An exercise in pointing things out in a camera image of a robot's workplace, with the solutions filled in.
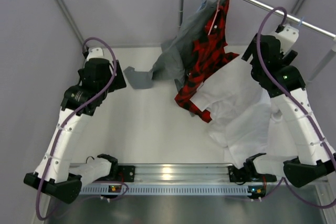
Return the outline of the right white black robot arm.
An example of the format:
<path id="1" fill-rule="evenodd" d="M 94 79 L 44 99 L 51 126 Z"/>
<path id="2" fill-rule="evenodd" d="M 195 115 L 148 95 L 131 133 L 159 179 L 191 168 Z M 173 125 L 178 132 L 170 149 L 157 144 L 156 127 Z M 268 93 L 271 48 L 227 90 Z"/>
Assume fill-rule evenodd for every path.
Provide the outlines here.
<path id="1" fill-rule="evenodd" d="M 284 177 L 300 188 L 335 172 L 335 150 L 323 136 L 308 101 L 300 71 L 291 62 L 297 52 L 281 51 L 278 34 L 255 35 L 243 60 L 251 60 L 251 76 L 270 96 L 269 151 L 246 159 L 250 180 L 263 175 Z"/>

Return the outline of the white dress shirt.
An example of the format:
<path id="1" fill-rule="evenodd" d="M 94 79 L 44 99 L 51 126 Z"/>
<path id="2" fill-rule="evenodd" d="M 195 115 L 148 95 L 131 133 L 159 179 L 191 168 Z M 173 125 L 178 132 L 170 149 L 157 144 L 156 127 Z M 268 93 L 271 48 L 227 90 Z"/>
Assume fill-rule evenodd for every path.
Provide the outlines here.
<path id="1" fill-rule="evenodd" d="M 224 149 L 224 160 L 242 168 L 267 147 L 270 97 L 251 77 L 251 64 L 237 57 L 212 74 L 191 97 L 209 111 L 210 137 Z"/>

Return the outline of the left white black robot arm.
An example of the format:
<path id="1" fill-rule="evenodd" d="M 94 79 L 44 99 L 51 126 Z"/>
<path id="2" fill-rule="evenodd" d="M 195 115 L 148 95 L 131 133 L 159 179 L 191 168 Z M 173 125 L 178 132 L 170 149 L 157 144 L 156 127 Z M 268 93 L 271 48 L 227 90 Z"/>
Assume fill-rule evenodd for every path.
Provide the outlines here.
<path id="1" fill-rule="evenodd" d="M 70 168 L 79 138 L 108 93 L 125 88 L 118 61 L 91 58 L 78 71 L 80 82 L 66 90 L 59 120 L 43 160 L 24 184 L 70 204 L 81 189 L 98 179 L 114 181 L 119 174 L 118 160 L 107 154 L 98 155 L 93 165 Z"/>

